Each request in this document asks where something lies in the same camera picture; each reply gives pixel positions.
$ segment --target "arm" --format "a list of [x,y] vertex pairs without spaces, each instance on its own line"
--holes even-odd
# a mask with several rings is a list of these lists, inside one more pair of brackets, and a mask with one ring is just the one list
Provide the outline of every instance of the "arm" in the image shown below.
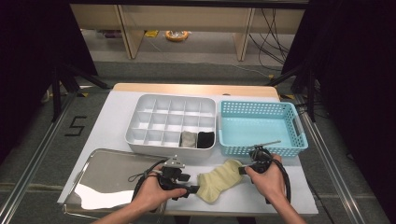
[[150,173],[150,176],[145,180],[145,182],[143,182],[142,187],[131,203],[93,223],[130,223],[137,220],[148,211],[156,209],[166,200],[180,197],[186,193],[185,189],[161,189],[155,175],[155,173]]
[[[274,155],[274,160],[281,161],[281,158],[278,155]],[[270,201],[286,223],[306,223],[286,199],[283,176],[274,163],[263,174],[256,173],[250,167],[246,167],[245,170],[254,185],[256,185],[259,193]]]

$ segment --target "light blue basket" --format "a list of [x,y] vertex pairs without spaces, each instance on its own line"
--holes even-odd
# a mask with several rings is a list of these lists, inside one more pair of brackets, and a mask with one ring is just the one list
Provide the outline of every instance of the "light blue basket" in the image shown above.
[[222,101],[219,141],[224,156],[248,157],[255,145],[270,152],[295,157],[308,148],[305,132],[293,104]]

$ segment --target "floor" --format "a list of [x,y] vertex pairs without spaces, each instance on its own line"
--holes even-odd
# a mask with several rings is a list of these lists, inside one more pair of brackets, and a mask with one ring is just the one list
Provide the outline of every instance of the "floor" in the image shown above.
[[[124,45],[120,38],[105,38],[102,33],[93,30],[82,30],[87,46],[90,49],[93,60],[99,71],[102,80],[119,80],[121,79],[120,66],[125,64],[152,63],[153,68],[157,68],[157,63],[169,64],[194,64],[210,65],[223,64],[234,71],[240,71],[245,78],[254,76],[268,81],[271,76],[278,76],[279,69],[282,66],[282,52],[274,47],[266,45],[276,59],[264,55],[258,50],[253,39],[260,46],[265,35],[252,35],[247,46],[247,55],[242,62],[237,61],[233,47],[232,34],[224,33],[195,33],[191,32],[187,40],[179,43],[170,42],[165,39],[163,32],[159,32],[157,37],[145,37],[138,51],[137,57],[133,60],[128,59]],[[280,35],[279,43],[286,49],[290,47],[293,35]],[[276,41],[272,38],[269,40],[273,46],[277,46]],[[115,65],[114,69],[105,69],[107,63]],[[83,79],[78,79],[81,86],[91,86],[90,83]],[[285,83],[279,84],[277,90],[283,101],[291,101],[295,104],[303,102],[304,96],[290,96],[290,83],[292,78]],[[106,99],[105,91],[95,93],[91,91],[87,98],[78,97],[73,103],[73,110],[65,118],[64,126],[71,122],[75,115],[83,113],[87,115],[86,130],[90,130],[95,123],[95,118],[100,112],[101,105]],[[92,105],[91,110],[84,110],[86,105]],[[35,149],[40,145],[41,139],[46,135],[46,130],[50,127],[51,101],[43,104],[37,112],[36,119],[32,121],[30,132],[21,141],[18,148],[13,150],[7,160],[0,167],[0,202],[4,202],[8,194],[12,191],[13,186],[18,183],[20,176],[30,158],[34,156]],[[337,187],[337,181],[341,180],[341,187],[350,194],[353,203],[357,204],[358,212],[364,223],[389,223],[374,194],[371,192],[359,169],[347,156],[347,148],[342,141],[342,137],[336,131],[331,117],[327,114],[325,107],[321,104],[315,106],[316,122],[311,123],[309,118],[302,114],[304,120],[304,129],[310,133],[308,142],[310,147],[299,155],[304,168],[305,176],[311,186],[312,193],[317,203],[319,214],[313,217],[307,217],[309,223],[361,223],[359,217],[354,219],[354,214],[350,214],[347,209],[345,196],[343,196]],[[67,129],[61,129],[59,136],[69,132]],[[11,223],[23,223],[26,221],[50,223],[56,220],[57,223],[86,223],[87,220],[74,219],[62,214],[62,208],[56,204],[60,190],[63,188],[64,181],[70,174],[67,172],[74,166],[78,156],[78,151],[84,146],[89,132],[83,132],[80,137],[71,141],[60,141],[56,138],[52,142],[52,147],[59,150],[50,150],[41,162],[37,174],[29,185],[23,200],[16,211]],[[318,136],[324,139],[324,143],[318,141]],[[325,159],[327,153],[330,155],[330,161]],[[67,164],[60,164],[57,161],[60,156]],[[341,179],[332,176],[329,171],[339,172]],[[257,217],[258,223],[282,223],[279,217]],[[139,223],[152,223],[155,220],[141,220]],[[171,217],[167,217],[163,223],[174,223]],[[236,223],[232,217],[194,217],[191,223]]]

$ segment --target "hand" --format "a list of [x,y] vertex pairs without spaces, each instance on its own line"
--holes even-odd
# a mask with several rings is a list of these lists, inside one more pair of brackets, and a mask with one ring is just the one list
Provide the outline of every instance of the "hand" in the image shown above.
[[[282,162],[280,156],[273,154],[273,159]],[[245,167],[247,175],[250,176],[254,185],[256,186],[259,193],[264,196],[271,203],[274,200],[285,197],[285,181],[279,168],[274,162],[271,163],[270,167],[263,174],[255,172],[250,167]]]
[[134,202],[148,212],[156,209],[166,200],[181,197],[186,192],[186,189],[163,190],[158,183],[157,174],[151,172],[137,192]]

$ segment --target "white compartment tray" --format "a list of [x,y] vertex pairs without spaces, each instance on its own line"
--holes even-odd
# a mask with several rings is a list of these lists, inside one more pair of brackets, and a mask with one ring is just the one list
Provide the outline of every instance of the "white compartment tray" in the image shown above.
[[216,102],[209,98],[142,95],[130,120],[125,139],[133,152],[208,158],[212,148],[180,147],[182,133],[214,133]]

